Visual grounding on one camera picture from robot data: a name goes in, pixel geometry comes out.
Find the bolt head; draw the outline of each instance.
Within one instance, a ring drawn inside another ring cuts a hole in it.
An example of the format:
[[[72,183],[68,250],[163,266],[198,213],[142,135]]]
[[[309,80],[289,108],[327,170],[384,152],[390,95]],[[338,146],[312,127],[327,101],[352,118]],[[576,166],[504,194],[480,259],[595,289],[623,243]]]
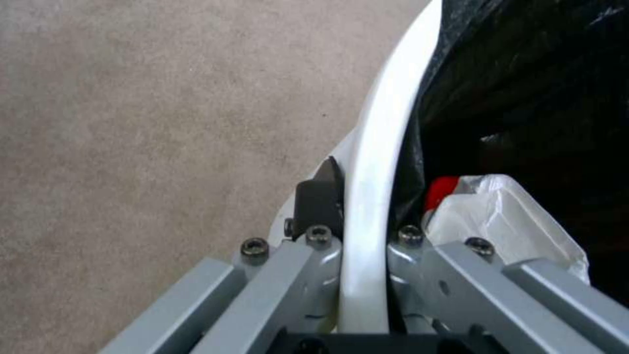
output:
[[[481,237],[470,237],[465,240],[465,245],[474,253],[483,257],[485,260],[491,261],[496,254],[494,245]]]
[[[306,229],[306,244],[315,249],[326,249],[332,243],[332,231],[325,225],[313,225]]]
[[[292,217],[284,219],[284,236],[292,237],[292,233],[295,227],[295,220]]]
[[[403,246],[415,248],[421,246],[424,233],[414,225],[402,226],[398,230],[398,242]]]
[[[246,239],[240,245],[240,254],[244,262],[260,265],[269,258],[269,244],[259,237]]]

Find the white curved tube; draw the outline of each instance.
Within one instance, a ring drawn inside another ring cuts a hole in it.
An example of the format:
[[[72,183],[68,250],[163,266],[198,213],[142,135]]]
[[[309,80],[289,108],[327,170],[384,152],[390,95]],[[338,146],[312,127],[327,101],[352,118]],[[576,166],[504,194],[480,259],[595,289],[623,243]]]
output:
[[[386,231],[391,190],[406,124],[437,46],[441,0],[409,27],[360,113],[345,175],[345,228],[338,330],[388,333]]]

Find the black trash bag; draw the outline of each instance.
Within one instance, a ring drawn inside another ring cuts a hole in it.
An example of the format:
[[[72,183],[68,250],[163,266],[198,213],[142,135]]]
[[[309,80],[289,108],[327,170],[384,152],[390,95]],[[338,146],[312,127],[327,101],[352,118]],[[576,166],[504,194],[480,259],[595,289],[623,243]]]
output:
[[[439,176],[517,180],[629,304],[629,2],[443,0],[399,156],[390,225]]]

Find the white plastic bag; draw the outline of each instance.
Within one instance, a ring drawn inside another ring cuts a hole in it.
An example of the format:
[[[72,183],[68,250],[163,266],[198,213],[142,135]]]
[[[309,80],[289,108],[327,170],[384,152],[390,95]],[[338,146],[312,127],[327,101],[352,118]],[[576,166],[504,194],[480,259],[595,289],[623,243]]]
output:
[[[583,249],[509,176],[437,179],[426,208],[422,227],[433,245],[482,237],[507,265],[544,257],[589,284]]]

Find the gray floor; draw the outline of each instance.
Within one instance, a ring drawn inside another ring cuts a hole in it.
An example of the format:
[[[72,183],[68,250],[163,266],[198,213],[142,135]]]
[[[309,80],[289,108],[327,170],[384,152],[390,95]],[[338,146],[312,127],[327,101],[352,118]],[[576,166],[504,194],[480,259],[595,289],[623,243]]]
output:
[[[0,0],[0,352],[92,353],[265,237],[423,0]]]

